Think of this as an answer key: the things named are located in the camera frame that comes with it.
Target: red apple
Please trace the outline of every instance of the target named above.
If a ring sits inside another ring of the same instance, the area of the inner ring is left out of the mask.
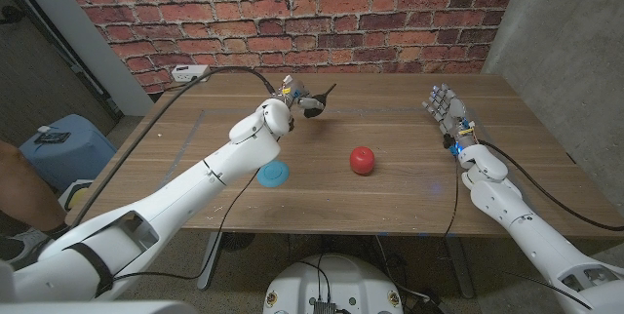
[[[374,167],[374,154],[368,147],[356,147],[353,152],[351,152],[349,162],[354,172],[360,175],[366,175],[370,173]]]

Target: electrical outlet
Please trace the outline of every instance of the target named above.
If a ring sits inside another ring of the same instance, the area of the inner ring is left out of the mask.
[[[194,77],[200,76],[208,70],[207,65],[176,65],[172,75],[177,82],[190,82]]]

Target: robotic arm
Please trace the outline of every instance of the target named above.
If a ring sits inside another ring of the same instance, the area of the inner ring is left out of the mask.
[[[555,292],[566,313],[620,313],[624,269],[592,259],[532,211],[507,178],[507,167],[479,144],[464,104],[446,85],[423,106],[440,123],[444,146],[467,169],[461,179],[475,206],[509,232]]]
[[[236,124],[230,141],[152,195],[95,217],[56,240],[36,263],[9,276],[4,302],[114,299],[160,254],[179,229],[225,186],[269,163],[277,138],[293,129],[290,108],[322,111],[289,75],[278,94]]]

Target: table top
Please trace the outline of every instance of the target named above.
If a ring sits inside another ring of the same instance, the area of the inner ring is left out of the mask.
[[[267,74],[277,88],[285,74]],[[421,107],[433,85],[447,83],[464,101],[477,136],[515,158],[544,188],[581,214],[607,224],[624,219],[578,168],[505,80],[496,75],[294,74],[312,94],[337,83],[328,107],[313,119],[292,109],[294,130],[280,140],[278,160],[289,179],[279,187],[256,179],[235,203],[224,231],[443,235],[455,200],[455,165],[442,147],[438,124]],[[93,193],[155,112],[165,93],[96,179]],[[251,74],[215,75],[181,96],[150,130],[93,204],[86,219],[153,193],[228,142],[234,124],[267,98]],[[371,175],[349,167],[356,146],[375,155]],[[571,237],[619,237],[580,221],[547,200],[505,162],[527,203]],[[251,174],[229,185],[185,225],[217,230],[229,204]],[[69,214],[73,220],[79,204]],[[506,231],[479,211],[459,182],[457,213],[449,232],[501,236]]]

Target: gray wall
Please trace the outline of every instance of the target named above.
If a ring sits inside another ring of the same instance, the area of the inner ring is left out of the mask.
[[[624,215],[624,0],[511,0],[501,74]]]

